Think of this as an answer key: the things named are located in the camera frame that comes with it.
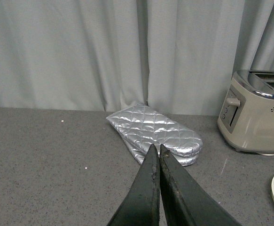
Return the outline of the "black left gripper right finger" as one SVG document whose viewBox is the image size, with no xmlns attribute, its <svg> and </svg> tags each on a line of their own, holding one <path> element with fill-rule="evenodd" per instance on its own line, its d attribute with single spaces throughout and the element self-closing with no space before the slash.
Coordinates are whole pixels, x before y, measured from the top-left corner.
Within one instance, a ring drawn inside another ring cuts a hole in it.
<svg viewBox="0 0 274 226">
<path fill-rule="evenodd" d="M 211 198 L 160 145 L 160 188 L 169 226 L 239 226 L 240 223 Z"/>
</svg>

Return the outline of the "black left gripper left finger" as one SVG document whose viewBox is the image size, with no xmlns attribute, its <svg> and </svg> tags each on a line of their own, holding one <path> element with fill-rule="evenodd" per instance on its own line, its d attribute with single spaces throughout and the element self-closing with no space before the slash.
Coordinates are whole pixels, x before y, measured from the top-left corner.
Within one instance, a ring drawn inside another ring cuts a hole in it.
<svg viewBox="0 0 274 226">
<path fill-rule="evenodd" d="M 109 226 L 157 226 L 160 210 L 160 163 L 151 144 L 125 199 Z"/>
</svg>

